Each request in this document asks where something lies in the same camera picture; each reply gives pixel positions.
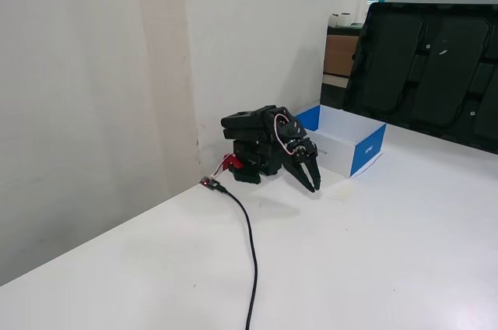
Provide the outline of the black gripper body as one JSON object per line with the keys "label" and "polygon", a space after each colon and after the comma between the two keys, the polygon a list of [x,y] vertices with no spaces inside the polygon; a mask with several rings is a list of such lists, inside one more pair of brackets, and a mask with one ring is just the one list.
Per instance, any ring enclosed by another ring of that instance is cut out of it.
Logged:
{"label": "black gripper body", "polygon": [[286,149],[285,165],[307,168],[317,166],[317,147],[309,137],[290,141]]}

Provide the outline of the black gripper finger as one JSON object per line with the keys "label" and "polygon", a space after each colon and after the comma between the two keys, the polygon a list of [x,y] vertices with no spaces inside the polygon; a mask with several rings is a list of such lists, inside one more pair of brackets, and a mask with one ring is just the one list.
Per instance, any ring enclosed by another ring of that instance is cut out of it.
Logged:
{"label": "black gripper finger", "polygon": [[321,187],[321,174],[315,158],[311,158],[306,162],[306,167],[310,174],[312,191],[318,191]]}
{"label": "black gripper finger", "polygon": [[304,167],[306,167],[305,163],[299,163],[294,161],[285,161],[283,163],[284,168],[293,175],[308,191],[315,193],[312,191],[312,183],[311,179],[308,178],[307,174],[304,171]]}

